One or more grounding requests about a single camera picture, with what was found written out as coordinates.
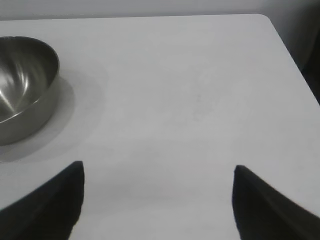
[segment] wall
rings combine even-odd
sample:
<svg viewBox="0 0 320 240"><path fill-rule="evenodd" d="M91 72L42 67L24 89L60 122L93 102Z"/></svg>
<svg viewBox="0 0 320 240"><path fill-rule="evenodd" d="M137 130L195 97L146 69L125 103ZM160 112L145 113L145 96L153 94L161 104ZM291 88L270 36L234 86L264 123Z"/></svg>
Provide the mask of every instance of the wall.
<svg viewBox="0 0 320 240"><path fill-rule="evenodd" d="M320 0L0 0L0 19L261 13L301 68L317 26Z"/></svg>

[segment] bowl rim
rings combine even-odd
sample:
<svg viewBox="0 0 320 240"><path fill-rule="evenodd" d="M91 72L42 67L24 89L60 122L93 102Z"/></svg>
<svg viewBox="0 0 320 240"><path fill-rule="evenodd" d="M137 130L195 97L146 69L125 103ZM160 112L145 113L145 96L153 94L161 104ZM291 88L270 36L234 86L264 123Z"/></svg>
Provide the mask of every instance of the bowl rim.
<svg viewBox="0 0 320 240"><path fill-rule="evenodd" d="M11 35L11 36L0 36L0 39L28 39L28 40L32 40L32 41L35 41L35 42L38 42L40 44L43 44L45 45L46 47L48 47L52 53L54 54L55 56L55 59L56 59L56 63L57 63L57 68L56 68L56 73L55 75L53 76L52 78L52 81L51 83L49 84L49 86L46 88L46 90L41 94L41 96L39 96L34 102L30 103L28 106L24 107L22 110L20 110L19 112L7 117L6 119L4 120L0 120L0 124L3 124L5 122L8 122L16 117L18 117L19 115L21 115L22 113L24 113L26 110L30 109L32 106L34 106L36 103L38 103L43 97L44 97L44 94L46 92L49 91L49 89L51 88L52 84L57 80L57 76L59 74L59 70L60 70L60 60L59 60L59 56L57 54L57 52L54 50L53 47L51 47L48 43L42 41L42 40L39 40L37 38L34 38L34 37L29 37L29 36L19 36L19 35Z"/></svg>

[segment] stainless steel bowl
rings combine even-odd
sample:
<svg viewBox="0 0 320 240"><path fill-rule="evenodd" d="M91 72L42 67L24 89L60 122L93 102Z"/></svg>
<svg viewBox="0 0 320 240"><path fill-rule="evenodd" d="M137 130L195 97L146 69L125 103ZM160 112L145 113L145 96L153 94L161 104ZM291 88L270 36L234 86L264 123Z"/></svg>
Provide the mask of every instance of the stainless steel bowl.
<svg viewBox="0 0 320 240"><path fill-rule="evenodd" d="M0 37L0 145L23 139L52 115L58 101L59 59L46 43Z"/></svg>

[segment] white surface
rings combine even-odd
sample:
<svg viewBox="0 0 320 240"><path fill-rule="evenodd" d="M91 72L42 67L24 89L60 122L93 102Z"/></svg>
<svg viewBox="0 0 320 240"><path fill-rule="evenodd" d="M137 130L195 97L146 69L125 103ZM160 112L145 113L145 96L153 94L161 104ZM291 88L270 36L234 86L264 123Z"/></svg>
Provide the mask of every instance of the white surface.
<svg viewBox="0 0 320 240"><path fill-rule="evenodd" d="M268 16L299 67L319 29L320 0L0 0L0 19L142 17L260 13Z"/></svg>
<svg viewBox="0 0 320 240"><path fill-rule="evenodd" d="M38 134L0 148L0 208L75 160L72 240L239 239L246 165L320 215L318 103L258 14L0 22L49 43L62 94Z"/></svg>

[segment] tabletop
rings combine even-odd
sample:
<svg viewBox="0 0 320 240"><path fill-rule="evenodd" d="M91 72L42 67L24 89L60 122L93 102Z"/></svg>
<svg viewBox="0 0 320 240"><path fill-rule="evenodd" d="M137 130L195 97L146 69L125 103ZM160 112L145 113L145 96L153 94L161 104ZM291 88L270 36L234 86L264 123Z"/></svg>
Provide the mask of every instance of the tabletop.
<svg viewBox="0 0 320 240"><path fill-rule="evenodd" d="M320 215L320 110L260 14L0 21L51 45L56 112L0 147L0 208L73 161L85 195L71 240L239 239L245 165Z"/></svg>

